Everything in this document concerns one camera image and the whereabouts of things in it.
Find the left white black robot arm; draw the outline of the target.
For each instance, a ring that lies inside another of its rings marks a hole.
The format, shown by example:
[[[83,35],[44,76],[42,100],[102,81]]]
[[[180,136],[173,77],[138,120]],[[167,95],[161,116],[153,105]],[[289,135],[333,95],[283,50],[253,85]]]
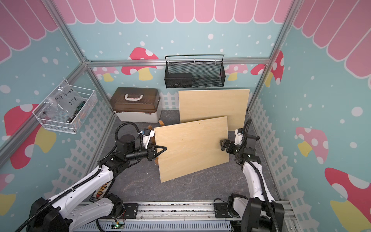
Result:
[[[114,208],[124,213],[122,200],[113,194],[94,204],[76,210],[76,207],[102,185],[114,180],[126,169],[141,160],[152,161],[167,150],[164,146],[150,144],[154,130],[139,130],[133,122],[125,122],[115,131],[115,145],[97,162],[97,167],[80,181],[63,192],[35,201],[29,218],[16,231],[21,232],[72,232],[85,223],[108,215]]]

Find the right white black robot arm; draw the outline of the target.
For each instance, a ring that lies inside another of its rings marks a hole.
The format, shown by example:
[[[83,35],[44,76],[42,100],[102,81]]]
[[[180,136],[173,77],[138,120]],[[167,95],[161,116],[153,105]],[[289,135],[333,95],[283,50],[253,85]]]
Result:
[[[235,156],[235,162],[246,177],[249,197],[231,194],[224,208],[215,203],[216,216],[240,218],[241,222],[232,227],[236,232],[281,232],[285,210],[270,194],[262,172],[260,157],[256,150],[245,146],[246,141],[228,139],[220,141],[221,150]]]

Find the plywood board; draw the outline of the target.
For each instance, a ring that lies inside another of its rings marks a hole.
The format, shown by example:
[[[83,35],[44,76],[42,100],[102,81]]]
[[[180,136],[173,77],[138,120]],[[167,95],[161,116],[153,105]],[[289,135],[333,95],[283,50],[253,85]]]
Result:
[[[154,128],[162,183],[229,162],[220,141],[228,138],[228,118],[219,117]]]
[[[228,118],[228,130],[242,128],[249,102],[249,89],[179,91],[180,122]]]

